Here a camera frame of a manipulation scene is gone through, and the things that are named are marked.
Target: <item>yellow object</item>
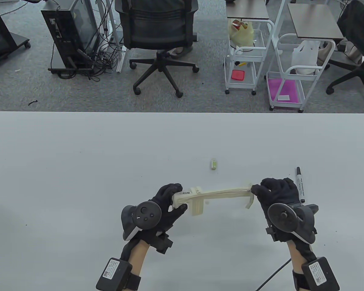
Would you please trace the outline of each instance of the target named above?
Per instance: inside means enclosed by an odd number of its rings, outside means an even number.
[[[229,40],[238,47],[254,46],[254,28],[252,22],[241,22],[237,19],[228,19]]]

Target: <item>plastic bag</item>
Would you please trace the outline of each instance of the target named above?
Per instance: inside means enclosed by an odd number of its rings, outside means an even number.
[[[254,46],[254,28],[252,22],[241,22],[237,19],[228,19],[229,40],[237,47]]]
[[[317,65],[319,41],[304,40],[294,49],[291,59],[291,66],[293,65]],[[297,68],[295,72],[298,75],[312,75],[314,69]]]

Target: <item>office chair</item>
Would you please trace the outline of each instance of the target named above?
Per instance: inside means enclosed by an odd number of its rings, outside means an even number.
[[[342,15],[337,21],[337,25],[339,26],[343,36],[353,43],[364,56],[364,2],[362,0],[352,0],[343,10]],[[333,86],[354,77],[359,77],[364,85],[364,61],[358,65],[346,57],[346,55],[344,55],[344,60],[334,60],[336,54],[343,53],[335,52],[332,56],[333,58],[329,60],[329,63],[340,68],[350,70],[351,72],[330,83],[326,89],[326,94],[328,95],[334,92]]]
[[[196,64],[169,59],[168,51],[176,47],[193,45],[193,14],[198,10],[198,2],[197,0],[184,0],[184,2],[184,9],[151,12],[132,8],[131,1],[115,0],[115,10],[120,14],[123,28],[124,46],[128,49],[157,50],[157,57],[154,59],[129,60],[131,69],[135,69],[137,63],[151,65],[134,83],[133,91],[136,95],[141,93],[138,87],[140,83],[158,70],[166,75],[175,89],[176,96],[181,98],[183,93],[179,91],[167,66],[192,67],[194,73],[199,71]]]

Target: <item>barcode label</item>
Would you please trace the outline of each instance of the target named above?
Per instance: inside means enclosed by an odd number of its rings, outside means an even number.
[[[310,272],[314,278],[315,285],[319,286],[326,282],[326,277],[318,262],[309,265]]]
[[[108,266],[105,268],[103,277],[111,280],[113,278],[114,273],[116,272],[118,266],[119,266],[119,261],[116,261],[115,259],[111,259],[108,263]]]

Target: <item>slipper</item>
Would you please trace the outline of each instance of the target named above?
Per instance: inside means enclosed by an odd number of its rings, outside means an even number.
[[[178,54],[175,52],[175,50],[170,54],[170,57],[172,59],[179,59],[181,57],[184,57],[188,53],[190,53],[193,50],[193,46],[191,47],[184,47],[183,50]]]

